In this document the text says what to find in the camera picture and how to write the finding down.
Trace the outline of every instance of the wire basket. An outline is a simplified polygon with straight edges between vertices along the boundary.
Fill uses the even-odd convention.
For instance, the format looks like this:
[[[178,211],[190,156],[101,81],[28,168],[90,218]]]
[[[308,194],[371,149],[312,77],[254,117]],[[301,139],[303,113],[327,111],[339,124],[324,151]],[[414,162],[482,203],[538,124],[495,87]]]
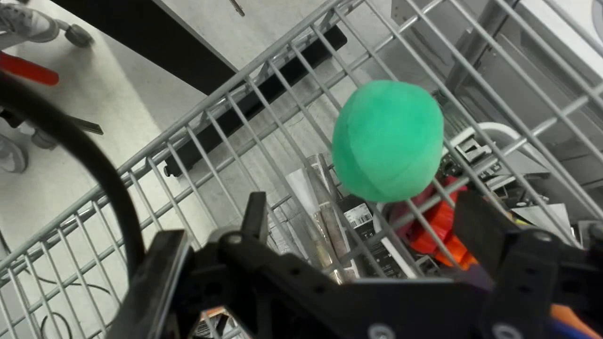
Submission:
[[[371,79],[423,87],[446,119],[440,175],[408,201],[344,200],[329,166],[337,113]],[[429,213],[454,213],[467,185],[582,245],[578,226],[603,217],[601,90],[591,64],[518,2],[329,0],[120,175],[146,245],[184,228],[199,249],[239,224],[248,192],[265,190],[269,247],[337,281],[444,275],[463,258]],[[431,250],[412,245],[410,228]],[[103,194],[88,192],[9,254],[0,284],[0,337],[101,337],[128,288]]]

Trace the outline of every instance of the green ball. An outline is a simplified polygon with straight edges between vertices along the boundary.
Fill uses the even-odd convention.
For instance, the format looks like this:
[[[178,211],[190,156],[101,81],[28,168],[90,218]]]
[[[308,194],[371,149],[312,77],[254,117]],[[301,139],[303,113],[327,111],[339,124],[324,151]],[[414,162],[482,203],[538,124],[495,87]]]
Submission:
[[[408,83],[367,83],[337,117],[335,173],[367,201],[412,198],[435,177],[442,136],[442,115],[429,92]]]

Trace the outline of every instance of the metal wire rack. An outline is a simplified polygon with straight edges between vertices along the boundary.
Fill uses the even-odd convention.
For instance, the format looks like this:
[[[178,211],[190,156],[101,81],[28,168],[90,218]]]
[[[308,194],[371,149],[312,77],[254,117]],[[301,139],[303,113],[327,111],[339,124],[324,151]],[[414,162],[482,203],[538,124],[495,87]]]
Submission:
[[[435,275],[438,264],[399,237],[406,224],[420,226],[448,269],[457,269],[425,211],[440,203],[454,209],[454,192],[467,185],[501,213],[508,213],[503,198],[510,186],[520,190],[520,203],[536,211],[540,226],[580,247],[570,224],[603,217],[603,83],[591,68],[563,49],[527,2],[393,0],[389,7],[327,0],[120,173],[146,243],[158,230],[184,228],[201,247],[212,230],[239,224],[248,192],[265,190],[269,245],[341,281]],[[446,119],[442,171],[454,171],[455,181],[433,179],[422,200],[363,203],[374,226],[359,233],[357,218],[337,200],[344,188],[329,168],[329,134],[350,92],[371,79],[433,92]],[[224,126],[224,115],[239,128]],[[199,137],[207,128],[216,145]],[[195,166],[182,156],[186,145]],[[165,175],[169,164],[178,177]],[[299,196],[301,181],[292,179],[299,169],[301,181],[320,183],[318,205],[329,211],[320,222]],[[341,220],[342,243],[329,243],[320,228],[325,217]],[[374,249],[386,252],[388,267]],[[15,250],[0,267],[0,284],[0,337],[101,337],[128,288],[120,233],[103,194],[88,192]]]

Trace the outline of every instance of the orange handle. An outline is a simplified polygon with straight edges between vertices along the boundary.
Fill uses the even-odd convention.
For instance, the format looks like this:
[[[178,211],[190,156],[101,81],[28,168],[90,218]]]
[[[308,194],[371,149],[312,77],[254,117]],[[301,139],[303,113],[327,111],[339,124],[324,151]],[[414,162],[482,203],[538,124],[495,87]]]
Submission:
[[[5,53],[0,53],[0,70],[48,87],[58,83],[58,73]]]

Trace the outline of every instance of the wire grid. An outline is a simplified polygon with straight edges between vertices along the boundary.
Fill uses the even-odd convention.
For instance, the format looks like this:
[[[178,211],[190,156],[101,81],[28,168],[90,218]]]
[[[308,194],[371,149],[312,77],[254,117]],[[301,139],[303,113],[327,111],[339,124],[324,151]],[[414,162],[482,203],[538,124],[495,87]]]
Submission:
[[[565,130],[570,136],[570,145],[580,145],[595,162],[593,171],[601,169],[603,154],[597,137],[603,134],[593,128],[601,124],[595,120],[597,117],[591,117],[591,109],[597,115],[603,109],[601,81],[576,72],[572,62],[540,38],[536,24],[516,11],[514,2],[484,0],[478,11],[461,0],[397,4],[403,4],[405,11],[399,23],[389,19],[382,2],[324,2],[203,100],[184,120],[167,128],[126,162],[120,173],[137,207],[146,245],[158,230],[184,228],[194,247],[199,249],[212,230],[239,224],[248,192],[265,190],[271,205],[267,211],[269,245],[275,250],[295,252],[312,262],[308,256],[320,247],[329,258],[318,264],[324,273],[342,271],[352,260],[363,256],[376,275],[386,275],[371,254],[371,249],[386,239],[403,262],[405,277],[416,279],[423,271],[414,262],[416,256],[399,241],[395,230],[418,222],[457,267],[423,213],[440,201],[454,207],[452,194],[469,183],[487,196],[499,211],[504,211],[482,181],[482,173],[495,164],[516,179],[550,224],[559,230],[559,235],[567,243],[574,243],[574,237],[563,228],[563,220],[546,205],[540,188],[510,162],[512,154],[525,149],[544,160],[550,181],[563,188],[567,203],[580,211],[578,218],[601,218],[601,201],[591,198],[591,190],[585,190],[584,183],[565,168],[546,139],[550,134]],[[448,30],[437,17],[442,13],[452,13],[459,28]],[[520,62],[516,51],[497,38],[499,26],[491,28],[489,23],[501,17],[504,23],[512,23],[555,70],[561,70],[572,90],[559,94],[557,88],[540,85],[540,73],[533,75],[529,66]],[[337,51],[324,34],[331,26],[339,26],[348,39]],[[312,41],[318,41],[331,55],[320,66],[310,66],[303,56],[303,49]],[[520,79],[529,96],[546,107],[544,117],[527,119],[525,111],[512,104],[512,96],[506,96],[497,87],[497,79],[487,77],[487,70],[480,66],[487,64],[482,62],[487,58],[493,64],[503,64],[510,77]],[[288,83],[280,73],[280,66],[288,60],[299,60],[305,68],[307,75],[299,83]],[[271,102],[259,90],[265,77],[276,77],[284,87],[280,98]],[[329,134],[341,105],[371,79],[418,83],[438,98],[446,119],[444,151],[463,169],[463,175],[446,185],[433,181],[435,194],[422,203],[401,201],[406,205],[406,213],[395,220],[386,220],[376,205],[367,203],[380,224],[380,230],[369,239],[359,239],[342,218],[354,247],[344,254],[335,254],[292,194],[286,175],[299,168],[310,168],[310,156],[329,152]],[[263,111],[248,120],[237,100],[250,92],[256,94]],[[231,136],[216,122],[227,109],[233,109],[243,122],[243,128]],[[585,124],[578,124],[580,119],[587,119],[589,130]],[[516,137],[501,145],[484,132],[480,124],[484,120],[512,126]],[[222,145],[212,151],[205,151],[195,137],[195,132],[207,126],[212,126],[222,139]],[[461,158],[454,136],[467,128],[491,149],[489,158],[478,164],[467,164]],[[201,154],[201,162],[192,169],[186,169],[177,154],[184,141],[192,141]],[[173,156],[182,169],[178,179],[163,175],[161,168],[167,156]],[[314,249],[299,239],[299,232],[308,233]],[[54,218],[45,232],[15,250],[3,262],[0,281],[0,337],[101,337],[128,290],[120,233],[103,194],[97,190],[86,194]]]

